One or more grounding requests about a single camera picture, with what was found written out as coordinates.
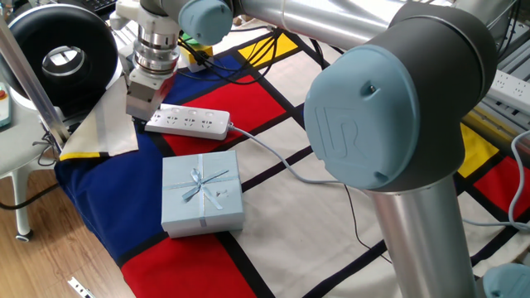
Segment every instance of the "yellow fabric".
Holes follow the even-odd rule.
[[[256,47],[255,47],[255,50],[254,50],[254,45],[250,45],[250,46],[247,46],[246,48],[244,49],[241,49],[239,50],[239,54],[241,54],[243,57],[245,58],[250,58],[251,55],[254,55],[258,52],[259,48],[263,46],[263,44],[265,44],[265,42],[267,42],[268,40],[270,40],[270,38],[268,39],[265,39],[263,41],[260,41],[257,43]],[[273,53],[273,48],[271,48],[271,50],[260,60],[259,57],[261,57],[263,55],[263,53],[265,53],[265,51],[268,49],[268,47],[272,44],[272,42],[270,42],[269,44],[267,44],[263,50],[258,54],[256,55],[256,57],[250,61],[250,63],[254,63],[254,62],[257,62],[257,64],[255,66],[260,66],[262,65],[263,63],[267,63],[268,61],[270,61],[272,59],[272,53]],[[297,48],[296,44],[294,42],[292,42],[287,36],[285,35],[281,35],[280,38],[278,38],[278,46],[277,46],[277,51],[276,51],[276,57],[280,56],[280,55],[283,55],[291,50],[295,50]]]
[[[66,153],[60,156],[60,161],[65,161],[73,158],[93,158],[99,157],[98,152],[80,152],[80,153]]]
[[[464,124],[460,125],[464,138],[465,160],[458,172],[465,177],[477,171],[486,161],[499,152],[497,147],[484,140]]]
[[[479,129],[487,131],[485,133],[488,133],[488,135],[496,135],[507,143],[511,143],[513,136],[518,135],[518,132],[478,106],[465,115],[462,122],[470,126],[477,126]]]

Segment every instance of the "gift box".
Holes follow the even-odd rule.
[[[243,228],[235,151],[163,160],[162,227],[171,238]]]

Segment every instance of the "power outlet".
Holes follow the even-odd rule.
[[[498,70],[488,97],[530,113],[530,84]]]
[[[228,112],[163,103],[147,123],[146,131],[224,140],[229,124]]]

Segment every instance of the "wooden floor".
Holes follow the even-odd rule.
[[[55,183],[53,171],[32,173],[28,198]],[[0,200],[14,204],[11,178],[0,180]],[[15,213],[0,209],[0,297],[79,297],[67,283],[73,276],[96,298],[134,297],[61,189],[28,208],[35,234],[29,243],[15,239]]]

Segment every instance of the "cable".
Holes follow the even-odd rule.
[[[50,134],[50,132],[46,132],[44,134],[44,136],[42,137],[41,139],[43,142],[33,142],[33,146],[36,146],[36,145],[44,145],[44,149],[42,149],[42,152],[41,154],[39,155],[39,159],[37,160],[37,163],[39,164],[39,166],[53,166],[57,160],[59,159],[58,156],[57,156],[57,152],[55,151],[55,144],[53,142],[53,138]],[[44,153],[46,152],[46,150],[48,150],[48,148],[51,147],[51,150],[53,152],[53,161],[49,164],[43,164],[41,162],[41,159],[42,157],[44,156]]]
[[[47,189],[41,191],[40,193],[36,194],[35,196],[33,196],[31,199],[27,200],[26,202],[20,203],[18,205],[9,206],[9,205],[5,205],[5,204],[0,203],[0,209],[11,210],[11,211],[22,209],[24,207],[27,207],[29,204],[35,202],[36,200],[40,199],[44,195],[49,194],[52,190],[55,190],[58,187],[59,187],[59,184],[55,183],[54,185],[52,185],[52,186],[48,187]]]
[[[255,136],[251,135],[250,133],[248,132],[245,132],[243,129],[239,129],[237,127],[235,127],[232,123],[230,123],[229,125],[229,130],[230,131],[235,131],[235,132],[239,132],[239,133],[242,133],[245,137],[248,137],[248,138],[251,138],[253,139],[256,143],[258,143],[259,145],[265,147],[267,150],[269,150],[270,152],[272,152],[272,154],[274,154],[275,156],[277,156],[283,163],[283,165],[300,181],[304,182],[304,183],[309,183],[309,184],[328,184],[328,183],[340,183],[342,184],[342,182],[340,181],[337,181],[337,180],[309,180],[309,179],[306,179],[306,178],[303,178],[301,177],[300,175],[298,175],[298,173],[296,173],[291,165],[289,165],[289,162],[287,162],[285,160],[285,158],[283,158],[280,153],[278,153],[276,150],[272,149],[271,147],[269,147],[268,145],[266,145],[265,143],[261,142],[258,138],[256,138]]]
[[[523,193],[524,189],[524,165],[523,161],[521,160],[521,156],[519,155],[519,152],[517,151],[517,144],[518,142],[527,137],[530,136],[530,131],[521,133],[517,137],[515,137],[512,141],[512,152],[515,156],[515,160],[517,161],[518,168],[519,168],[519,187],[517,188],[517,192],[513,196],[512,203],[510,203],[510,208],[508,210],[508,220],[509,222],[504,223],[477,223],[473,220],[468,219],[462,219],[467,224],[473,224],[480,227],[498,227],[498,226],[509,226],[514,227],[518,229],[521,232],[529,232],[530,233],[530,224],[527,223],[518,223],[513,218],[513,213],[515,210],[515,206],[517,205],[517,202],[521,198],[521,194]]]
[[[361,238],[359,237],[359,231],[357,230],[357,218],[355,217],[355,211],[354,211],[354,203],[352,202],[351,194],[349,193],[348,186],[344,185],[344,188],[346,189],[346,193],[348,193],[349,207],[351,207],[351,214],[354,216],[355,237],[357,238],[357,241],[359,241],[359,243],[361,243],[362,246],[364,246],[367,249],[372,249],[370,246],[368,246],[364,242],[362,242]],[[380,257],[382,257],[387,262],[392,264],[392,261],[388,260],[384,255],[381,255]]]
[[[508,47],[510,46],[510,43],[512,42],[512,38],[513,38],[513,34],[515,34],[515,26],[517,25],[517,20],[519,18],[519,13],[521,11],[521,0],[518,0],[518,2],[515,4],[515,17],[513,17],[513,26],[512,26],[512,31],[510,33],[510,37],[508,38],[508,43],[506,44],[506,46],[504,47],[504,50],[503,50],[503,53],[499,55],[499,58],[502,57],[504,54],[506,54],[506,51],[508,50]]]
[[[272,26],[257,26],[257,27],[249,28],[249,29],[235,29],[230,32],[249,32],[249,31],[255,31],[255,30],[260,30],[260,29],[272,30]]]
[[[320,67],[322,68],[322,70],[325,70],[325,59],[324,59],[324,52],[322,51],[322,48],[320,47],[320,44],[318,43],[318,41],[310,38],[310,41],[311,41],[311,44],[313,44],[313,46],[315,47],[315,52],[316,54],[318,55],[318,58],[319,58],[319,64],[320,64]]]
[[[277,41],[278,41],[278,38],[280,37],[280,35],[282,34],[282,30],[280,29],[276,29],[274,31],[274,34],[272,35],[272,37],[270,39],[268,39],[259,49],[258,51],[253,54],[253,52],[255,51],[255,48],[256,48],[256,45],[257,44],[254,44],[254,48],[253,48],[253,52],[251,53],[251,56],[247,59],[247,61],[245,61],[245,63],[241,66],[241,68],[239,70],[231,70],[231,69],[227,69],[223,66],[219,66],[219,65],[215,65],[213,63],[211,63],[210,61],[207,60],[207,58],[205,59],[204,57],[201,57],[191,46],[187,45],[181,38],[179,40],[179,46],[182,46],[184,47],[186,50],[188,50],[194,57],[197,61],[202,61],[202,63],[205,65],[206,69],[209,70],[210,72],[214,73],[216,76],[219,77],[219,79],[202,79],[202,78],[199,78],[199,77],[195,77],[195,76],[191,76],[191,75],[188,75],[188,74],[182,74],[183,76],[187,77],[187,78],[190,78],[190,79],[197,79],[197,80],[204,80],[204,81],[213,81],[213,82],[216,82],[216,81],[220,81],[220,80],[225,80],[229,83],[232,83],[232,84],[238,84],[238,85],[249,85],[249,84],[254,84],[256,82],[258,82],[260,79],[262,79],[263,77],[265,77],[265,75],[268,74],[268,72],[271,70],[272,68],[272,64],[273,64],[273,61],[276,59],[276,53],[277,53]],[[265,51],[265,53],[263,53],[258,59],[256,59],[256,61],[254,63],[251,63],[252,60],[254,60],[254,58],[256,58],[260,53],[261,51],[266,47],[268,46],[269,43],[272,43],[268,48],[267,50]],[[273,53],[272,53],[272,61],[271,61],[271,64],[267,67],[267,69],[265,70],[265,72],[263,72],[263,74],[261,74],[259,77],[257,77],[255,80],[251,81],[251,82],[238,82],[237,80],[232,80],[230,79],[230,77],[238,74],[239,72],[241,71],[244,71],[246,70],[249,66],[252,66],[254,67],[261,59],[263,59],[263,57],[265,57],[265,55],[267,55],[271,49],[274,49],[273,50]],[[215,68],[220,68],[222,70],[227,70],[227,71],[234,71],[233,74],[230,74],[229,76],[223,76],[222,74],[220,74],[218,71],[216,71]]]

